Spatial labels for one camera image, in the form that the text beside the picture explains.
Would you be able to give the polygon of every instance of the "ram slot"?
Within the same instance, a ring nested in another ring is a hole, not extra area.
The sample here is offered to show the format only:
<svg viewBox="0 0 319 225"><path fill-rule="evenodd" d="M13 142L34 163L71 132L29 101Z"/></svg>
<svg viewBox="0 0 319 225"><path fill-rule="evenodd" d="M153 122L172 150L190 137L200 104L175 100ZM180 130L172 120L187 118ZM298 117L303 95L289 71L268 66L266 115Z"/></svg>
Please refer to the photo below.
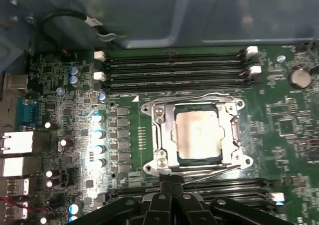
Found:
<svg viewBox="0 0 319 225"><path fill-rule="evenodd" d="M190 54L190 55L156 55L156 56L134 56L134 57L110 57L108 63L116 64L139 64L139 63L161 63L175 61L201 61L201 60L237 60L241 61L245 58L246 53L240 51L238 53L226 54Z"/></svg>
<svg viewBox="0 0 319 225"><path fill-rule="evenodd" d="M207 61L205 63L154 63L154 64L130 64L130 65L111 65L111 74L116 73L138 73L162 72L162 71L192 71L196 70L219 70L219 69L241 69L243 64L239 62L220 61L219 63Z"/></svg>
<svg viewBox="0 0 319 225"><path fill-rule="evenodd" d="M192 83L175 83L175 84L131 84L131 85L118 85L111 84L107 87L109 93L144 93L144 92L158 92L158 91L190 91L205 90L205 89L234 89L246 88L247 85L244 81L196 81Z"/></svg>

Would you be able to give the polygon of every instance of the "connector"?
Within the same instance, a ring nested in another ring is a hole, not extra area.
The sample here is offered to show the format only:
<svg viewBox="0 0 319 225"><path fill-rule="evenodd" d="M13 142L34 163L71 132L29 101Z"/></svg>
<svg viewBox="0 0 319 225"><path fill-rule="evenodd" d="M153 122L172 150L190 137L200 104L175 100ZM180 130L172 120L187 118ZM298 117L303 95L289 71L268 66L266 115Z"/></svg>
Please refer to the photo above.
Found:
<svg viewBox="0 0 319 225"><path fill-rule="evenodd" d="M94 52L94 59L100 60L102 62L105 61L105 54L103 51L95 51Z"/></svg>
<svg viewBox="0 0 319 225"><path fill-rule="evenodd" d="M258 47L257 46L250 46L246 49L247 56L252 56L254 54L258 53Z"/></svg>
<svg viewBox="0 0 319 225"><path fill-rule="evenodd" d="M35 131L0 133L5 137L0 142L4 154L41 153L48 149L50 135Z"/></svg>
<svg viewBox="0 0 319 225"><path fill-rule="evenodd" d="M13 179L6 182L6 195L15 196L33 196L37 190L37 180L35 177L28 179Z"/></svg>

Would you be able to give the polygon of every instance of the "electronic component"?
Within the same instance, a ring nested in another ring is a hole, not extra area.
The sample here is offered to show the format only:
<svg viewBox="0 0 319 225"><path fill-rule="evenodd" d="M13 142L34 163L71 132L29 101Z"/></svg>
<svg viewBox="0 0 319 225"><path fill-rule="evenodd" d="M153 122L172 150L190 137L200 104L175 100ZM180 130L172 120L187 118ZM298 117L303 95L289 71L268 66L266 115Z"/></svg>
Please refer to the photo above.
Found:
<svg viewBox="0 0 319 225"><path fill-rule="evenodd" d="M41 224L47 224L50 221L56 219L57 215L54 212L48 212L44 217L40 218Z"/></svg>
<svg viewBox="0 0 319 225"><path fill-rule="evenodd" d="M106 81L106 76L103 72L94 72L93 79L97 81Z"/></svg>
<svg viewBox="0 0 319 225"><path fill-rule="evenodd" d="M49 134L36 131L0 133L0 136L7 137L0 140L0 147L9 148L4 154L41 153L48 150L50 142Z"/></svg>
<svg viewBox="0 0 319 225"><path fill-rule="evenodd" d="M127 138L130 136L129 130L118 130L110 134L111 138Z"/></svg>
<svg viewBox="0 0 319 225"><path fill-rule="evenodd" d="M98 95L98 100L101 102L101 103L105 103L106 102L106 94L101 91Z"/></svg>
<svg viewBox="0 0 319 225"><path fill-rule="evenodd" d="M210 170L220 165L251 166L253 159L243 154L239 137L238 111L244 107L243 100L220 93L164 97L142 105L141 112L152 118L156 138L153 160L144 165L144 171L158 176L159 169L174 173L171 169L179 167L179 173L185 170L187 176L187 166L180 166L181 159L214 161ZM191 167L193 175L196 169L202 173L208 168Z"/></svg>
<svg viewBox="0 0 319 225"><path fill-rule="evenodd" d="M103 51L95 51L94 59L100 60L102 62L105 61L105 53Z"/></svg>
<svg viewBox="0 0 319 225"><path fill-rule="evenodd" d="M74 76L74 75L70 76L70 78L69 78L69 83L70 83L73 87L78 87L78 86L81 84L79 78L76 77L76 76Z"/></svg>
<svg viewBox="0 0 319 225"><path fill-rule="evenodd" d="M38 156L6 158L3 160L3 176L15 177L37 174L41 170L41 165L42 158Z"/></svg>
<svg viewBox="0 0 319 225"><path fill-rule="evenodd" d="M5 75L4 89L13 91L19 95L28 93L43 93L43 84L36 78L31 79L27 74L9 74Z"/></svg>
<svg viewBox="0 0 319 225"><path fill-rule="evenodd" d="M45 184L48 188L52 188L52 187L60 185L61 182L58 178L53 178L53 179L48 179Z"/></svg>
<svg viewBox="0 0 319 225"><path fill-rule="evenodd" d="M79 76L80 75L79 69L75 66L70 67L70 75Z"/></svg>
<svg viewBox="0 0 319 225"><path fill-rule="evenodd" d="M58 124L57 124L57 123L54 123L54 122L46 122L46 123L44 124L44 127L45 127L46 129L53 130L53 131L59 129Z"/></svg>
<svg viewBox="0 0 319 225"><path fill-rule="evenodd" d="M289 73L288 81L294 89L306 89L311 85L312 79L307 70L298 66Z"/></svg>
<svg viewBox="0 0 319 225"><path fill-rule="evenodd" d="M74 220L76 220L78 218L79 218L78 216L71 216L68 221L70 223L70 222L72 222L72 221L74 221Z"/></svg>
<svg viewBox="0 0 319 225"><path fill-rule="evenodd" d="M87 181L85 182L85 187L86 187L87 189L93 188L93 187L94 187L94 182L93 182L93 180L87 180Z"/></svg>
<svg viewBox="0 0 319 225"><path fill-rule="evenodd" d="M129 108L117 108L116 109L116 115L118 116L123 116L123 115L128 115L129 114Z"/></svg>
<svg viewBox="0 0 319 225"><path fill-rule="evenodd" d="M15 114L15 131L32 131L38 122L39 105L36 101L17 98Z"/></svg>
<svg viewBox="0 0 319 225"><path fill-rule="evenodd" d="M118 164L110 167L112 173L128 173L132 170L131 164Z"/></svg>
<svg viewBox="0 0 319 225"><path fill-rule="evenodd" d="M74 215L79 213L82 210L82 204L80 202L75 202L69 206L69 213Z"/></svg>
<svg viewBox="0 0 319 225"><path fill-rule="evenodd" d="M127 127L129 126L130 122L128 119L118 119L117 120L117 127Z"/></svg>
<svg viewBox="0 0 319 225"><path fill-rule="evenodd" d="M103 154L103 153L105 153L105 151L106 151L106 148L103 145L97 145L94 147L94 152L96 154Z"/></svg>
<svg viewBox="0 0 319 225"><path fill-rule="evenodd" d="M110 144L111 149L129 149L131 147L131 143L128 140L121 140L114 144Z"/></svg>
<svg viewBox="0 0 319 225"><path fill-rule="evenodd" d="M175 124L176 145L180 158L207 159L220 156L220 135L223 135L223 131L219 132L215 111L178 113Z"/></svg>
<svg viewBox="0 0 319 225"><path fill-rule="evenodd" d="M72 139L62 139L60 141L60 144L62 147L65 147L65 146L69 147L74 145L74 141Z"/></svg>
<svg viewBox="0 0 319 225"><path fill-rule="evenodd" d="M95 160L93 162L93 168L95 169L99 169L99 168L102 168L106 165L106 160L105 159L98 159L98 160Z"/></svg>
<svg viewBox="0 0 319 225"><path fill-rule="evenodd" d="M49 170L49 171L46 171L45 173L45 176L47 178L52 178L52 177L57 177L59 176L61 173L60 173L60 170L58 169L52 169L52 170Z"/></svg>
<svg viewBox="0 0 319 225"><path fill-rule="evenodd" d="M6 194L8 197L33 196L36 194L37 188L38 181L36 177L6 181Z"/></svg>
<svg viewBox="0 0 319 225"><path fill-rule="evenodd" d="M58 88L55 90L55 92L56 92L57 95L61 96L61 95L63 95L63 94L65 93L65 90L64 90L64 88L62 88L62 87L58 87Z"/></svg>
<svg viewBox="0 0 319 225"><path fill-rule="evenodd" d="M105 132L102 131L102 130L99 130L99 129L94 130L93 131L93 137L95 139L103 139L105 137Z"/></svg>
<svg viewBox="0 0 319 225"><path fill-rule="evenodd" d="M19 205L29 207L29 202L20 202L17 203ZM12 205L7 205L5 208L5 220L4 221L18 221L18 220L26 220L31 217L32 212L28 211L25 208L19 208Z"/></svg>
<svg viewBox="0 0 319 225"><path fill-rule="evenodd" d="M101 123L104 120L104 116L100 113L95 113L92 119L94 122Z"/></svg>

